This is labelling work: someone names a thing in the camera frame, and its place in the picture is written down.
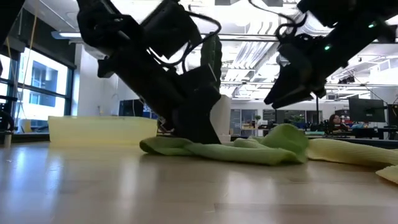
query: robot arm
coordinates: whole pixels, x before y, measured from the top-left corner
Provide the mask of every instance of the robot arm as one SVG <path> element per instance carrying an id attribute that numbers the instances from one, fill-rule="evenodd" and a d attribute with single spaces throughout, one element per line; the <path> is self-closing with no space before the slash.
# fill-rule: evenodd
<path id="1" fill-rule="evenodd" d="M 164 0 L 138 24 L 122 15 L 109 0 L 77 0 L 83 40 L 106 54 L 98 76 L 117 74 L 162 119 L 162 128 L 193 142 L 219 144 L 210 111 L 221 98 L 210 66 L 178 75 L 174 65 L 204 42 L 197 26 L 177 1 Z M 187 44 L 181 60 L 166 64 L 155 53 L 170 58 Z"/>
<path id="2" fill-rule="evenodd" d="M 394 43 L 397 26 L 385 20 L 398 14 L 398 1 L 301 0 L 302 13 L 311 12 L 319 22 L 333 28 L 327 36 L 307 34 L 279 37 L 279 53 L 289 64 L 280 66 L 279 78 L 264 102 L 277 109 L 326 95 L 326 78 L 373 40 Z"/>

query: cable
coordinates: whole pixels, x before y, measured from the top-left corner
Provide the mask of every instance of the cable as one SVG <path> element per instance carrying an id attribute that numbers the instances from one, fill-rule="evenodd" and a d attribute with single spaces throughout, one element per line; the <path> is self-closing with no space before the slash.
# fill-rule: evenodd
<path id="1" fill-rule="evenodd" d="M 181 64 L 181 66 L 182 66 L 182 72 L 183 73 L 185 73 L 185 72 L 187 72 L 187 67 L 186 67 L 186 65 L 185 65 L 185 61 L 186 61 L 186 57 L 182 60 L 182 64 Z"/>
<path id="2" fill-rule="evenodd" d="M 275 30 L 275 36 L 277 37 L 277 39 L 279 40 L 279 42 L 282 42 L 285 38 L 280 34 L 280 29 L 283 27 L 292 27 L 293 30 L 288 34 L 288 37 L 294 37 L 294 35 L 297 32 L 297 28 L 303 26 L 305 24 L 305 21 L 307 20 L 307 14 L 305 15 L 304 19 L 302 21 L 300 21 L 299 23 L 297 23 L 296 21 L 294 21 L 293 18 L 291 18 L 290 16 L 286 16 L 285 14 L 282 13 L 278 13 L 278 12 L 274 12 L 268 9 L 264 9 L 256 4 L 253 3 L 252 0 L 248 0 L 249 4 L 252 5 L 253 7 L 255 7 L 256 9 L 260 9 L 262 11 L 265 12 L 269 12 L 269 13 L 273 13 L 275 15 L 278 15 L 279 17 L 282 17 L 284 19 L 287 19 L 288 21 L 290 21 L 290 23 L 286 23 L 286 24 L 281 24 L 278 26 L 278 28 L 276 28 Z"/>
<path id="3" fill-rule="evenodd" d="M 394 102 L 392 104 L 395 104 L 397 100 L 398 100 L 398 97 L 396 98 L 396 100 L 394 100 Z"/>
<path id="4" fill-rule="evenodd" d="M 358 78 L 356 78 L 355 75 L 353 75 L 353 77 L 355 78 L 355 80 L 356 80 L 357 82 L 359 82 L 359 83 L 360 83 L 362 86 L 364 86 L 367 90 L 369 90 L 371 93 L 373 93 L 373 95 L 374 95 L 375 97 L 379 98 L 380 100 L 382 100 L 383 102 L 385 102 L 385 103 L 388 105 L 388 103 L 387 103 L 385 100 L 383 100 L 381 97 L 377 96 L 371 89 L 369 89 L 369 88 L 366 86 L 366 84 L 361 83 L 361 81 L 360 81 Z"/>
<path id="5" fill-rule="evenodd" d="M 206 35 L 206 37 L 204 37 L 199 43 L 197 43 L 197 44 L 195 44 L 195 45 L 191 45 L 191 43 L 188 43 L 188 44 L 187 44 L 187 47 L 186 47 L 185 50 L 184 50 L 184 53 L 183 53 L 182 57 L 180 58 L 180 60 L 178 60 L 178 61 L 176 61 L 176 62 L 172 62 L 172 63 L 164 62 L 163 60 L 161 60 L 161 59 L 156 55 L 155 52 L 153 52 L 152 50 L 149 50 L 149 53 L 150 53 L 161 65 L 163 65 L 163 66 L 165 66 L 165 67 L 167 67 L 167 68 L 173 67 L 173 66 L 178 65 L 179 63 L 185 61 L 186 58 L 187 58 L 187 56 L 192 52 L 193 49 L 195 49 L 196 47 L 198 47 L 200 44 L 206 42 L 208 39 L 212 38 L 214 35 L 220 33 L 220 31 L 221 31 L 221 28 L 222 28 L 222 27 L 221 27 L 221 24 L 220 24 L 220 22 L 218 22 L 217 20 L 215 20 L 215 19 L 213 19 L 213 18 L 211 18 L 211 17 L 205 16 L 205 15 L 201 15 L 201 14 L 194 13 L 194 12 L 187 12 L 187 13 L 188 13 L 189 16 L 197 17 L 197 18 L 199 18 L 199 19 L 203 19 L 203 20 L 205 20 L 205 21 L 211 22 L 212 24 L 214 24 L 214 25 L 217 26 L 217 30 L 215 30 L 214 32 L 210 32 L 208 35 Z"/>
<path id="6" fill-rule="evenodd" d="M 6 43 L 7 43 L 7 49 L 8 49 L 8 56 L 9 56 L 9 58 L 11 58 L 11 48 L 10 48 L 10 42 L 9 42 L 8 37 L 6 38 Z M 14 80 L 14 82 L 13 82 L 13 83 L 14 83 L 14 92 L 16 92 L 16 93 L 17 93 L 17 97 L 21 99 L 21 98 L 22 98 L 22 93 L 19 94 L 19 92 L 18 92 L 17 74 L 16 74 L 16 71 L 15 71 L 14 66 L 13 66 L 12 63 L 11 63 L 11 75 L 13 76 L 12 79 Z M 24 116 L 25 116 L 25 118 L 26 118 L 26 114 L 25 114 L 23 105 L 20 104 L 19 107 L 20 107 L 20 108 L 22 107 L 22 112 L 23 112 L 23 114 L 24 114 Z"/>
<path id="7" fill-rule="evenodd" d="M 135 109 L 134 109 L 134 100 L 132 100 L 132 115 L 133 116 L 136 116 L 136 111 L 135 111 Z"/>

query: black cable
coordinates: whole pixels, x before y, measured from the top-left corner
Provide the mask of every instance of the black cable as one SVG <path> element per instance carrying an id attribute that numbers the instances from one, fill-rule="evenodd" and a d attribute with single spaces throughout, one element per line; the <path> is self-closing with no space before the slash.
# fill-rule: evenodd
<path id="1" fill-rule="evenodd" d="M 191 45 L 190 43 L 188 43 L 188 44 L 187 44 L 187 47 L 186 47 L 185 50 L 184 50 L 184 53 L 183 53 L 182 57 L 180 58 L 180 60 L 178 60 L 178 61 L 176 61 L 176 62 L 173 62 L 173 63 L 167 63 L 167 62 L 162 61 L 152 50 L 149 50 L 149 53 L 150 53 L 161 65 L 163 65 L 163 66 L 165 66 L 165 67 L 170 68 L 170 67 L 173 67 L 173 66 L 175 66 L 175 65 L 178 65 L 178 64 L 181 63 L 181 62 L 184 62 L 185 59 L 187 58 L 187 56 L 192 52 L 193 49 L 195 49 L 196 47 L 198 47 L 200 44 L 206 42 L 209 38 L 211 38 L 211 37 L 213 37 L 214 35 L 220 33 L 220 31 L 221 31 L 221 24 L 220 24 L 220 22 L 218 22 L 217 20 L 215 20 L 215 19 L 213 19 L 213 18 L 211 18 L 211 17 L 208 17 L 208 16 L 204 16 L 204 15 L 201 15 L 201 14 L 194 13 L 194 12 L 187 12 L 187 13 L 188 13 L 188 15 L 190 15 L 190 16 L 192 16 L 192 17 L 197 17 L 197 18 L 199 18 L 199 19 L 203 19 L 203 20 L 205 20 L 205 21 L 208 21 L 208 22 L 213 23 L 214 25 L 217 26 L 217 30 L 215 30 L 214 32 L 211 32 L 210 34 L 208 34 L 205 38 L 203 38 L 199 43 L 197 43 L 197 44 L 195 44 L 195 45 Z"/>
<path id="2" fill-rule="evenodd" d="M 183 73 L 186 73 L 186 72 L 187 72 L 187 68 L 186 68 L 186 66 L 185 66 L 185 59 L 182 60 L 182 72 L 183 72 Z"/>
<path id="3" fill-rule="evenodd" d="M 369 92 L 373 93 L 373 95 L 377 98 L 379 98 L 380 100 L 382 100 L 383 102 L 385 102 L 387 105 L 388 103 L 386 101 L 384 101 L 381 97 L 377 96 L 371 89 L 369 89 L 366 84 L 361 83 L 361 81 L 355 77 L 355 75 L 353 75 L 353 77 L 356 79 L 357 82 L 359 82 L 362 86 L 364 86 Z"/>
<path id="4" fill-rule="evenodd" d="M 394 102 L 392 103 L 393 105 L 396 103 L 396 101 L 398 100 L 398 97 L 396 98 L 396 100 L 394 100 Z"/>
<path id="5" fill-rule="evenodd" d="M 285 14 L 282 14 L 282 13 L 278 13 L 278 12 L 274 12 L 274 11 L 271 11 L 271 10 L 268 10 L 268 9 L 264 9 L 264 8 L 262 8 L 262 7 L 260 7 L 260 6 L 256 5 L 256 4 L 254 4 L 252 0 L 248 0 L 248 1 L 249 1 L 249 3 L 250 3 L 253 7 L 255 7 L 256 9 L 260 9 L 260 10 L 262 10 L 262 11 L 266 11 L 266 12 L 269 12 L 269 13 L 273 13 L 273 14 L 275 14 L 275 15 L 278 15 L 279 17 L 285 18 L 285 19 L 287 19 L 288 21 L 290 21 L 290 23 L 281 24 L 281 25 L 278 26 L 278 28 L 276 28 L 276 30 L 275 30 L 275 36 L 277 37 L 277 39 L 279 40 L 279 42 L 281 42 L 281 41 L 284 39 L 284 37 L 280 34 L 280 29 L 281 29 L 281 28 L 283 28 L 283 27 L 292 27 L 293 30 L 291 31 L 291 33 L 288 34 L 288 36 L 289 36 L 289 37 L 294 37 L 294 35 L 295 35 L 296 32 L 297 32 L 297 28 L 303 26 L 304 23 L 305 23 L 305 21 L 307 20 L 307 15 L 305 15 L 304 19 L 303 19 L 301 22 L 296 23 L 296 21 L 294 21 L 294 19 L 291 18 L 290 16 L 286 16 Z"/>

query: fluorescent light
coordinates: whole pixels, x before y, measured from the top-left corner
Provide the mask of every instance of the fluorescent light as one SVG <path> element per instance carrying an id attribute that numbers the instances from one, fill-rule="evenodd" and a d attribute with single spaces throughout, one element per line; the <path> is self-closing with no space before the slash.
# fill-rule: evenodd
<path id="1" fill-rule="evenodd" d="M 60 33 L 61 37 L 66 37 L 66 38 L 81 38 L 81 34 L 80 33 L 64 33 L 61 32 Z"/>
<path id="2" fill-rule="evenodd" d="M 251 101 L 251 100 L 257 100 L 257 101 L 262 101 L 260 99 L 255 99 L 255 98 L 232 98 L 233 101 Z"/>

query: desk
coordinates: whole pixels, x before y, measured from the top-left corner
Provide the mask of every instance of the desk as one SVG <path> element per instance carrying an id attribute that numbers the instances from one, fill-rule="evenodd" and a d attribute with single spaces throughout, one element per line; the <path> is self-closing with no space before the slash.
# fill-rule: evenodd
<path id="1" fill-rule="evenodd" d="M 397 223 L 398 186 L 329 162 L 268 167 L 136 147 L 0 149 L 0 223 Z"/>
<path id="2" fill-rule="evenodd" d="M 328 136 L 328 135 L 305 135 L 309 139 L 315 139 L 315 138 L 330 138 L 330 139 L 354 139 L 355 136 Z"/>
<path id="3" fill-rule="evenodd" d="M 324 136 L 307 136 L 309 139 L 324 138 Z M 231 136 L 231 141 L 235 141 L 237 138 L 247 139 L 245 136 Z M 340 141 L 352 142 L 355 144 L 364 144 L 367 146 L 380 147 L 383 149 L 398 149 L 398 141 L 396 140 L 379 140 L 379 139 L 356 139 L 354 136 L 347 136 L 347 138 L 328 138 L 336 139 Z"/>
<path id="4" fill-rule="evenodd" d="M 384 139 L 384 133 L 395 133 L 396 131 L 398 131 L 398 128 L 378 128 L 377 129 L 379 139 Z"/>

